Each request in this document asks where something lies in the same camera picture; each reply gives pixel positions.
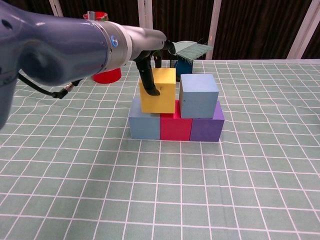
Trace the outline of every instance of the wooden block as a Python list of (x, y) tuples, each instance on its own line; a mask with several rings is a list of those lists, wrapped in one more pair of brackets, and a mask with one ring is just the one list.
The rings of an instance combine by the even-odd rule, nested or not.
[(175, 68), (153, 68), (154, 84), (160, 91), (159, 96), (147, 94), (139, 80), (141, 111), (143, 113), (173, 114), (176, 101), (176, 69)]
[(160, 114), (141, 112), (139, 97), (132, 100), (128, 121), (132, 139), (160, 139)]
[(212, 74), (181, 74), (179, 102), (181, 118), (212, 119), (219, 95)]
[(192, 119), (182, 119), (179, 100), (175, 100), (174, 113), (160, 115), (160, 139), (168, 141), (189, 141)]
[(220, 102), (217, 101), (213, 118), (193, 119), (190, 141), (192, 142), (219, 142), (225, 123), (224, 113)]

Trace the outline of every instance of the dark curtain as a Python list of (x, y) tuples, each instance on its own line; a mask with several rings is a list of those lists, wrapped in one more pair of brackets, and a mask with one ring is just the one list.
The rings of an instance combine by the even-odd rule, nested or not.
[(320, 59), (320, 23), (314, 31), (302, 59)]
[(37, 14), (53, 15), (49, 0), (4, 0), (19, 9)]
[(139, 26), (137, 0), (60, 0), (64, 17), (83, 18), (87, 11), (105, 12), (109, 21)]
[(286, 59), (311, 1), (222, 0), (212, 59)]
[[(173, 42), (206, 44), (213, 6), (213, 0), (152, 0), (153, 28)], [(163, 59), (175, 57), (164, 52)]]

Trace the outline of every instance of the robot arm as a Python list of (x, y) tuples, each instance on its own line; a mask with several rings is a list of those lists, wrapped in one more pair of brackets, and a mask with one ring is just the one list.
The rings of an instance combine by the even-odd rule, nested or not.
[(37, 14), (0, 0), (0, 129), (20, 70), (39, 84), (60, 86), (135, 61), (146, 92), (157, 96), (151, 57), (161, 50), (175, 54), (158, 30)]

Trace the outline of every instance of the yellow cube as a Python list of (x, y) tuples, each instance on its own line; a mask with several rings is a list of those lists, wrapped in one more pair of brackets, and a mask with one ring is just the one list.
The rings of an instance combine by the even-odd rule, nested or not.
[(159, 96), (150, 96), (139, 79), (141, 111), (152, 114), (173, 114), (176, 106), (176, 69), (152, 68), (154, 84)]

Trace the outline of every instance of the purple cube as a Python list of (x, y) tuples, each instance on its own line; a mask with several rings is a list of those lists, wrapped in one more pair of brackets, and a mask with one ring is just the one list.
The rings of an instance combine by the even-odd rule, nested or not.
[(219, 142), (225, 117), (220, 102), (216, 102), (213, 118), (194, 118), (192, 120), (190, 141)]

